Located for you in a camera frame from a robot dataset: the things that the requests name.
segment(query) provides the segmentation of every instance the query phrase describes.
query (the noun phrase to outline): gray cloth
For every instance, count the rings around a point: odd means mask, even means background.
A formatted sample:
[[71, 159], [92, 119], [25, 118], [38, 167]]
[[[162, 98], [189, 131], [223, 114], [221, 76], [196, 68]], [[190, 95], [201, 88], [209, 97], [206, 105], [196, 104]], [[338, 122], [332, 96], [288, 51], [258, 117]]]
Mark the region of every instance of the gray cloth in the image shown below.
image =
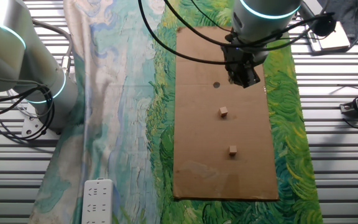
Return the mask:
[[[324, 7], [327, 0], [318, 0]], [[330, 0], [326, 12], [335, 12], [333, 18], [340, 21], [351, 46], [358, 41], [358, 0]]]

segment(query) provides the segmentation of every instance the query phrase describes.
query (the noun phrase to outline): painted fabric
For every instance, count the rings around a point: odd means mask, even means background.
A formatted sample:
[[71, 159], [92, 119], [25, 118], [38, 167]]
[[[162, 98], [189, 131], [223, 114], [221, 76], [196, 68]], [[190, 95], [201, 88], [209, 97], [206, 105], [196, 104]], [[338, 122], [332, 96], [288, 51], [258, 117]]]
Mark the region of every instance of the painted fabric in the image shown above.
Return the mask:
[[[170, 2], [191, 25], [213, 25], [191, 0]], [[143, 3], [153, 30], [175, 48], [181, 24], [163, 0]], [[230, 25], [232, 0], [196, 3]], [[79, 97], [30, 223], [81, 223], [83, 184], [98, 177], [114, 182], [114, 223], [323, 222], [289, 47], [264, 63], [280, 200], [174, 200], [175, 56], [152, 40], [137, 1], [64, 0], [64, 10]]]

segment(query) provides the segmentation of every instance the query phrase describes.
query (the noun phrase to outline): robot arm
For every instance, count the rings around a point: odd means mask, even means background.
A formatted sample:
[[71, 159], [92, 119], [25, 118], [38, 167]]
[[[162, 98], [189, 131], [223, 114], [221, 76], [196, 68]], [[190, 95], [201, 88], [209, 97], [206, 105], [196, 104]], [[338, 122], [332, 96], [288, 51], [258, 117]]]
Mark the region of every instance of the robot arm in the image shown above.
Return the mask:
[[[319, 5], [317, 0], [307, 1]], [[266, 39], [286, 28], [298, 10], [304, 19], [311, 19], [315, 16], [314, 12], [302, 0], [236, 0], [232, 13], [233, 32], [226, 36], [226, 40], [239, 45]], [[313, 22], [310, 26], [313, 30], [322, 30], [320, 34], [328, 35], [334, 30], [335, 23], [334, 20], [328, 19], [323, 22]], [[266, 45], [280, 38], [279, 35], [273, 36], [271, 39], [252, 47], [221, 47], [226, 62], [243, 62], [226, 65], [231, 83], [246, 88], [260, 81], [254, 67], [263, 63], [269, 54], [268, 50], [265, 49]]]
[[[0, 91], [13, 88], [23, 93], [34, 87], [2, 79], [31, 80], [48, 86], [56, 108], [50, 127], [59, 130], [65, 126], [78, 94], [76, 84], [38, 38], [30, 12], [22, 0], [0, 0]], [[36, 91], [26, 99], [37, 114], [47, 111], [41, 92]]]

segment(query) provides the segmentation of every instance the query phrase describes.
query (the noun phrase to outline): metal grating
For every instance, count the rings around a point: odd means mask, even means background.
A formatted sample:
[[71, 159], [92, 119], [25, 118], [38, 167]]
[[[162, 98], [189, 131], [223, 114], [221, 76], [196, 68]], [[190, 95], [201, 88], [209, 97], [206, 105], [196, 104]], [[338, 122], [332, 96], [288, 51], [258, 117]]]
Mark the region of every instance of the metal grating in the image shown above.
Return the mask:
[[[25, 3], [35, 19], [68, 30], [63, 1]], [[67, 40], [40, 27], [36, 31], [60, 62]], [[343, 122], [339, 111], [339, 104], [358, 96], [358, 89], [338, 86], [358, 87], [358, 44], [345, 54], [312, 57], [307, 41], [300, 40], [292, 51], [324, 223], [358, 224], [358, 129]], [[1, 108], [9, 105], [0, 103]], [[10, 111], [2, 119], [21, 132], [20, 112]], [[0, 223], [27, 223], [56, 143], [18, 145], [0, 135]]]

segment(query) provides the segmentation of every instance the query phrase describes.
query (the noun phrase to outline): white power strip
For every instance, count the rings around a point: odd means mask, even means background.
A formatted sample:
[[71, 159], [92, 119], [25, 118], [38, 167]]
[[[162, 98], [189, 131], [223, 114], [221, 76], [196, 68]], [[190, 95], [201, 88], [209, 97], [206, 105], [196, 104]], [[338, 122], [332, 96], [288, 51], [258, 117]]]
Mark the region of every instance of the white power strip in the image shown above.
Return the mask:
[[84, 186], [82, 224], [111, 224], [112, 180], [87, 180]]

